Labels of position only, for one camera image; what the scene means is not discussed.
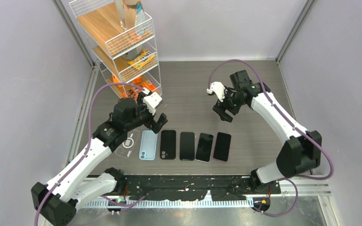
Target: phone screen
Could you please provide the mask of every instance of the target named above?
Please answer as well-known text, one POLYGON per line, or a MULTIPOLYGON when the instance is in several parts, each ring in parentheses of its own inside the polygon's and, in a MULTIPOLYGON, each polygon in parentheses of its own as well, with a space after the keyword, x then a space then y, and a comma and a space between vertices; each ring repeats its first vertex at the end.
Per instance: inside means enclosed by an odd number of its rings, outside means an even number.
POLYGON ((210 154, 212 152, 213 135, 201 133, 196 149, 196 160, 209 162, 210 154))
POLYGON ((182 132, 180 135, 180 160, 192 161, 195 159, 195 134, 182 132))
POLYGON ((213 159, 219 161, 228 161, 230 153, 231 135, 226 133, 217 133, 216 145, 214 146, 213 159))
POLYGON ((175 159, 175 130, 162 130, 160 138, 160 158, 175 159))

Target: white wall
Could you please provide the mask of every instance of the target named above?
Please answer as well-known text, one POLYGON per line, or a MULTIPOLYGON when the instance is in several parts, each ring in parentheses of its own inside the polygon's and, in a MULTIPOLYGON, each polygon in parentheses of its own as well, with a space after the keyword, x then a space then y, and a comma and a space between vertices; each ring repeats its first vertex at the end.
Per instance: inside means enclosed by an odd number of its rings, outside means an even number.
MULTIPOLYGON (((62 2, 74 18, 70 0, 62 2)), ((153 18, 161 60, 224 60, 275 59, 305 2, 143 0, 142 4, 153 18)))
POLYGON ((0 1, 0 226, 64 166, 90 66, 50 0, 0 1))
MULTIPOLYGON (((297 118, 334 161, 343 225, 362 225, 362 1, 317 1, 281 67, 297 118)), ((319 171, 328 173, 324 158, 319 171)))

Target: wooden tabletop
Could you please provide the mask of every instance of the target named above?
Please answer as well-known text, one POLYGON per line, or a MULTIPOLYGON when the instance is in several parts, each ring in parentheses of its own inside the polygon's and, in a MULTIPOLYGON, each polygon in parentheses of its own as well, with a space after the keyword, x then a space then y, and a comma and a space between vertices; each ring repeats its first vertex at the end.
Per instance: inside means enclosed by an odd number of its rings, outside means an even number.
MULTIPOLYGON (((140 138, 135 142, 135 148, 129 158, 112 154, 102 161, 93 174, 100 174, 105 169, 114 167, 122 169, 126 174, 249 174, 251 170, 275 161, 281 143, 270 126, 256 112, 247 106, 241 108, 234 116, 232 123, 223 122, 212 110, 216 102, 215 97, 206 94, 208 76, 221 62, 161 62, 161 77, 164 102, 158 108, 158 114, 164 112, 168 123, 163 129, 173 129, 177 132, 177 157, 175 160, 161 160, 159 157, 160 135, 157 142, 157 153, 154 161, 139 159, 140 138), (180 161, 179 140, 180 133, 194 132, 195 146, 200 133, 213 134, 218 132, 232 135, 230 157, 228 162, 219 162, 213 159, 209 163, 199 161, 180 161)), ((291 113, 287 94, 281 74, 275 61, 251 61, 260 73, 263 81, 270 87, 278 102, 291 113)), ((229 75, 246 69, 241 63, 229 63, 222 66, 214 75, 213 81, 221 81, 231 86, 229 75)), ((156 79, 157 70, 152 71, 156 79)), ((257 82, 251 70, 248 74, 257 82)), ((104 85, 105 81, 99 75, 95 90, 104 85)), ((117 96, 111 89, 103 90, 97 97, 92 109, 93 130, 108 119, 117 103, 117 96)), ((85 126, 80 148, 88 141, 87 126, 85 126)))

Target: robotic arm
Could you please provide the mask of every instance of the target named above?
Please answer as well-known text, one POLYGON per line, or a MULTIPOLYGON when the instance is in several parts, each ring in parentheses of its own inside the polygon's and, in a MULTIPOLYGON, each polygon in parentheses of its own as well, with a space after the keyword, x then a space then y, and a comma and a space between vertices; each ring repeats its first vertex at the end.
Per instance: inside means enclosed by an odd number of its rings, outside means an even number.
POLYGON ((309 132, 305 127, 297 123, 276 101, 271 90, 264 85, 265 90, 259 83, 250 80, 246 70, 230 75, 233 88, 225 87, 221 82, 213 82, 207 93, 217 96, 217 102, 213 110, 220 116, 222 121, 232 122, 232 117, 226 113, 236 115, 242 105, 248 105, 252 110, 258 112, 277 134, 282 149, 275 162, 251 172, 250 185, 253 190, 257 187, 281 178, 290 178, 304 173, 320 165, 320 150, 311 142, 306 140, 296 129, 305 131, 315 142, 321 145, 321 135, 317 131, 309 132), (265 93, 273 100, 271 103, 265 93), (283 112, 284 116, 291 120, 295 127, 286 121, 274 105, 283 112))
POLYGON ((162 98, 156 92, 152 93, 147 89, 139 93, 136 102, 132 98, 120 99, 113 112, 109 114, 109 119, 99 125, 92 134, 87 155, 85 156, 84 151, 88 145, 58 175, 46 184, 37 182, 32 187, 35 209, 38 209, 48 191, 68 172, 70 173, 54 188, 41 210, 41 214, 55 226, 67 225, 82 206, 96 197, 113 191, 120 193, 126 185, 126 180, 123 173, 114 168, 107 169, 91 182, 83 185, 81 183, 102 160, 127 139, 127 132, 141 125, 155 133, 161 130, 167 123, 166 115, 162 113, 157 121, 154 120, 156 108, 161 102, 162 98), (81 158, 83 160, 79 165, 72 169, 81 158))

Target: wire rack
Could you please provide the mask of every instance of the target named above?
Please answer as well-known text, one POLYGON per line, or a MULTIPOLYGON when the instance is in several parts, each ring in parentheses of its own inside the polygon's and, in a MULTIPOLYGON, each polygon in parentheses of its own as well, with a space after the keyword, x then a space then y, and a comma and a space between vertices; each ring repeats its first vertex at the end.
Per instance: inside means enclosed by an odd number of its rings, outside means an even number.
MULTIPOLYGON (((116 80, 128 83, 144 75, 144 78, 154 83, 155 91, 162 94, 155 30, 151 16, 145 13, 143 23, 124 31, 120 26, 113 0, 74 0, 69 5, 82 28, 87 44, 105 66, 101 72, 106 82, 113 82, 114 76, 116 80), (121 57, 140 45, 146 45, 151 52, 152 57, 148 61, 143 58, 130 65, 129 60, 121 57), (159 70, 158 80, 148 73, 156 66, 159 70)), ((127 88, 117 89, 116 86, 112 89, 119 97, 123 97, 123 93, 127 90, 127 88)))

